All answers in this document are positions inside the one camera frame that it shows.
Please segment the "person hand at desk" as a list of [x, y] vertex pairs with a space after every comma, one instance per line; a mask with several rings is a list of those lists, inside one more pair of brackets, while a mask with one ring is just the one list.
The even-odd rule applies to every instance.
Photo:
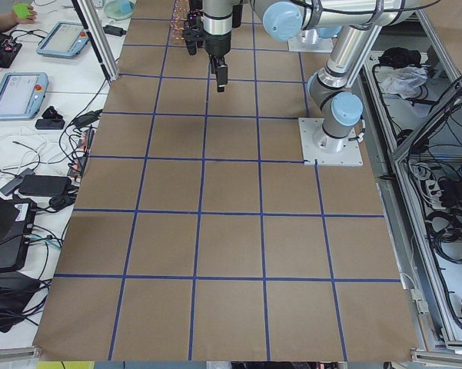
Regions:
[[7, 14], [8, 20], [13, 24], [30, 24], [36, 20], [37, 12], [31, 5], [20, 2], [12, 6], [12, 10]]

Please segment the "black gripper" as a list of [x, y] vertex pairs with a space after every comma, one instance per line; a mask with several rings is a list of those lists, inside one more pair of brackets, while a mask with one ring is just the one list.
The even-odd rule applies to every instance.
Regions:
[[216, 78], [217, 92], [224, 92], [228, 84], [228, 66], [224, 56], [231, 49], [231, 33], [212, 35], [204, 33], [201, 11], [190, 11], [184, 21], [182, 35], [189, 55], [196, 55], [198, 48], [204, 43], [205, 51], [210, 55], [211, 73]]

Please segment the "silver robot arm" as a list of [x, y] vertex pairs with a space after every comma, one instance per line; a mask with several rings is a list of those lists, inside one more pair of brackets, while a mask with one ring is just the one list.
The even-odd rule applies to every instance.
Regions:
[[308, 81], [308, 93], [324, 116], [313, 141], [323, 152], [344, 149], [363, 105], [345, 90], [382, 27], [408, 18], [420, 1], [252, 1], [266, 32], [285, 42], [313, 28], [342, 27], [323, 68]]
[[190, 1], [182, 36], [189, 55], [203, 47], [208, 54], [217, 92], [228, 84], [226, 54], [231, 50], [231, 31], [241, 24], [242, 1]]

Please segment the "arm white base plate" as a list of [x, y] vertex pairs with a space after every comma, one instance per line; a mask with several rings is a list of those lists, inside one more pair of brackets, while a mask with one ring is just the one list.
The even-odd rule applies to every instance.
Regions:
[[346, 138], [332, 138], [323, 130], [323, 118], [299, 118], [305, 165], [361, 167], [363, 159], [352, 128]]
[[309, 53], [331, 53], [333, 38], [339, 28], [320, 28], [302, 31], [288, 41], [288, 51]]

